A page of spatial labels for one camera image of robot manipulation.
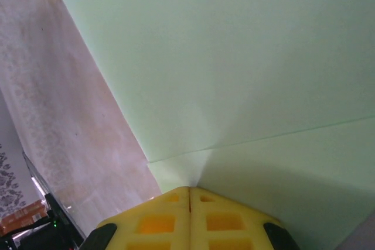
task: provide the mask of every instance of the yellow plastic object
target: yellow plastic object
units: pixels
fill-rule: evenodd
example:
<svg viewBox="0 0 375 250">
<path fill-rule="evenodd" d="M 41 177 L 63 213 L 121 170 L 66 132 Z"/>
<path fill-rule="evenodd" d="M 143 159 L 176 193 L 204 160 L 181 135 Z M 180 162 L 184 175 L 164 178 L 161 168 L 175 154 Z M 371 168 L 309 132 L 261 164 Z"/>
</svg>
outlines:
<svg viewBox="0 0 375 250">
<path fill-rule="evenodd" d="M 103 221 L 117 230 L 105 250 L 273 250 L 275 218 L 198 187 L 179 187 Z"/>
</svg>

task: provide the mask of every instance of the textured wall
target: textured wall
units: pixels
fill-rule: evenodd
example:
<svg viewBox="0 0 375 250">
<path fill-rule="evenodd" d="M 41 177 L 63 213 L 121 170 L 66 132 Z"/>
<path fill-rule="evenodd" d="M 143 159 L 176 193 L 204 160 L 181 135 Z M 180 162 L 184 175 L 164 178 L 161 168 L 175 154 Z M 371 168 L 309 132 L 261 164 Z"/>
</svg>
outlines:
<svg viewBox="0 0 375 250">
<path fill-rule="evenodd" d="M 157 195 L 62 0 L 0 0 L 0 27 L 0 87 L 21 142 L 82 230 Z"/>
</svg>

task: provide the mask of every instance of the pale green surface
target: pale green surface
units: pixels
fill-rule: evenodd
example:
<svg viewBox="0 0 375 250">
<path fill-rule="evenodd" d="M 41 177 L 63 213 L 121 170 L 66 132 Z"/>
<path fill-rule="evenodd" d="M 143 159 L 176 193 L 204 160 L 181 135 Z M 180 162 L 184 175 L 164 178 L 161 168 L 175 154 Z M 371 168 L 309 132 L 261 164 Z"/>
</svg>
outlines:
<svg viewBox="0 0 375 250">
<path fill-rule="evenodd" d="M 301 132 L 375 115 L 375 0 L 64 1 L 163 189 L 201 179 L 314 250 L 375 207 L 373 121 Z"/>
<path fill-rule="evenodd" d="M 332 250 L 375 210 L 375 118 L 149 164 L 162 191 L 201 186 L 283 221 L 301 249 Z"/>
</svg>

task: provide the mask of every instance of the yellow robot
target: yellow robot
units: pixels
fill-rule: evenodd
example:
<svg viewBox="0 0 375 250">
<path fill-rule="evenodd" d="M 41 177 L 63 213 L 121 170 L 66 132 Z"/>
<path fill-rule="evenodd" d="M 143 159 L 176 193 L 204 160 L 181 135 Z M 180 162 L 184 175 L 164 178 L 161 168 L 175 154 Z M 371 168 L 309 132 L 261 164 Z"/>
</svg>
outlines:
<svg viewBox="0 0 375 250">
<path fill-rule="evenodd" d="M 299 250 L 281 223 L 198 187 L 179 187 L 109 218 L 80 250 Z"/>
</svg>

